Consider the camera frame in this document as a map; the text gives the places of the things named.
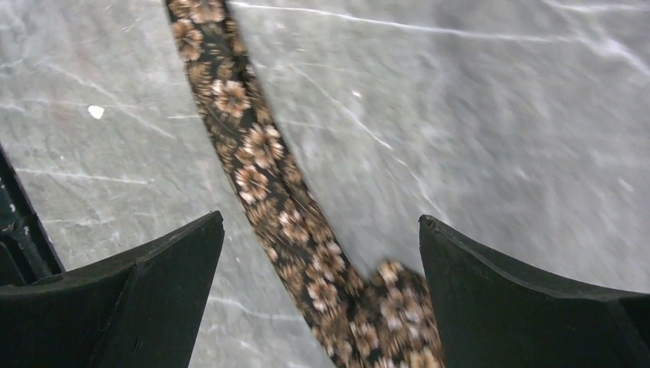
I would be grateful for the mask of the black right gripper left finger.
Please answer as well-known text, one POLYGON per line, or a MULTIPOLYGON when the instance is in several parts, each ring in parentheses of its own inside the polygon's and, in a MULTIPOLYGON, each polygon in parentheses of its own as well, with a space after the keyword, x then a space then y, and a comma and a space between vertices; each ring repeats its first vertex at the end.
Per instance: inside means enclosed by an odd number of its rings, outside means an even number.
POLYGON ((146 244, 1 289, 3 367, 186 367, 225 237, 210 212, 146 244))

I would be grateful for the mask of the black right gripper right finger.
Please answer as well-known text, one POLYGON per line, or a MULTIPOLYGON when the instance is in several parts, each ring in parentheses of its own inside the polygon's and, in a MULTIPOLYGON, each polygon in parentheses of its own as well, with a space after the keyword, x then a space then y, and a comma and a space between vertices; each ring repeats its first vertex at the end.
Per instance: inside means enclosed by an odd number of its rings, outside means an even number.
POLYGON ((565 278, 431 215, 419 244, 449 367, 647 367, 649 296, 565 278))

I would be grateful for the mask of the brown floral tie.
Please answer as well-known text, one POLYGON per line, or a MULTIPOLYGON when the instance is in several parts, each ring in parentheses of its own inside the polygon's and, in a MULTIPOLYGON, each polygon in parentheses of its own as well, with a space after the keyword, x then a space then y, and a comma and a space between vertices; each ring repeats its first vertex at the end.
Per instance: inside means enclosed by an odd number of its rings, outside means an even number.
POLYGON ((426 279, 392 260, 363 278, 284 142, 223 1, 172 0, 169 23, 199 116, 245 215, 338 367, 442 367, 426 279))

